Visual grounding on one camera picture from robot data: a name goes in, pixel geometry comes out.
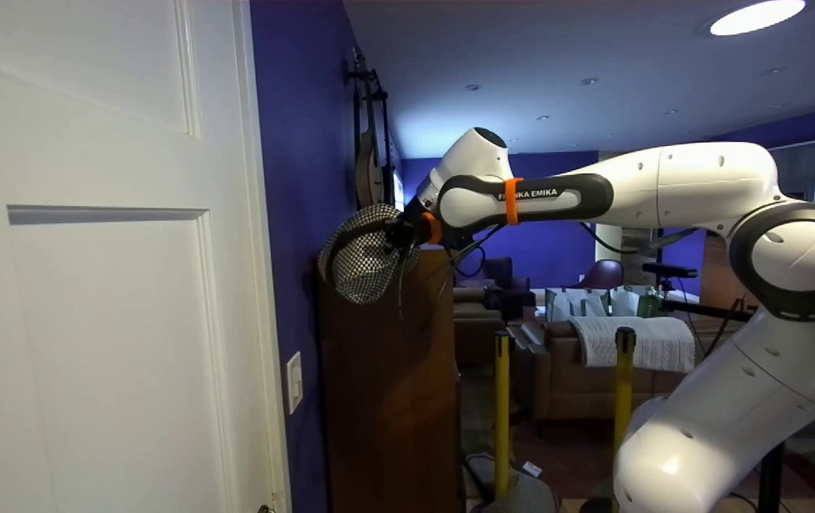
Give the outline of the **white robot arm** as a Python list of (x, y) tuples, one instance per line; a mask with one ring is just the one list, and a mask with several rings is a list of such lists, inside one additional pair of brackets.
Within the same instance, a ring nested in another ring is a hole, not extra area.
[(815, 201), (781, 191), (766, 147), (655, 144), (521, 178), (505, 138), (471, 127), (400, 217), (411, 245), (542, 220), (709, 231), (756, 299), (740, 327), (623, 435), (612, 466), (622, 513), (713, 513), (815, 422)]

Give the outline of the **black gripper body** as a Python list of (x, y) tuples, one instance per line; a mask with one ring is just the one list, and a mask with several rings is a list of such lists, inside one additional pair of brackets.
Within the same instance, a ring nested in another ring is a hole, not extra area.
[(388, 224), (388, 242), (397, 251), (411, 251), (430, 237), (428, 208), (411, 200), (404, 211)]

